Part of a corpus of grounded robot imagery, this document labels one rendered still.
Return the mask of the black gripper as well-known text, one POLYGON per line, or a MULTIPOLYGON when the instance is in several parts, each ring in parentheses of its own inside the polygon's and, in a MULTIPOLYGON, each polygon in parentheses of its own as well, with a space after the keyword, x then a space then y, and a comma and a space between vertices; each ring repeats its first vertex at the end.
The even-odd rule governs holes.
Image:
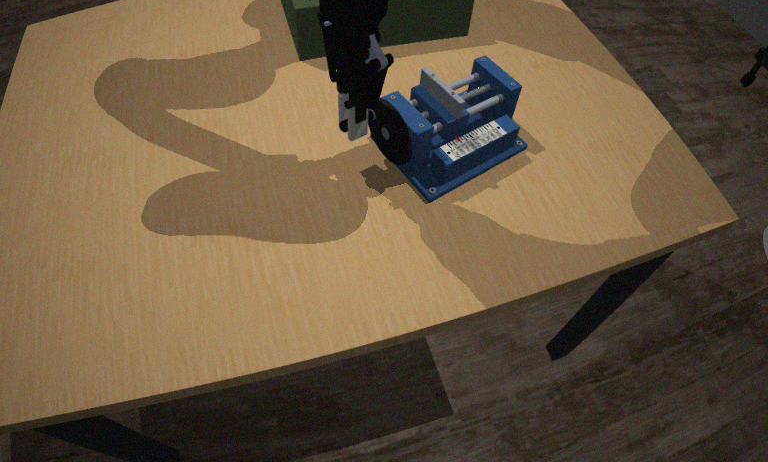
POLYGON ((319 7, 329 76, 339 92, 339 124, 348 119, 352 142, 368 134, 368 108, 379 103, 394 62, 379 46, 388 0, 319 0, 319 7))

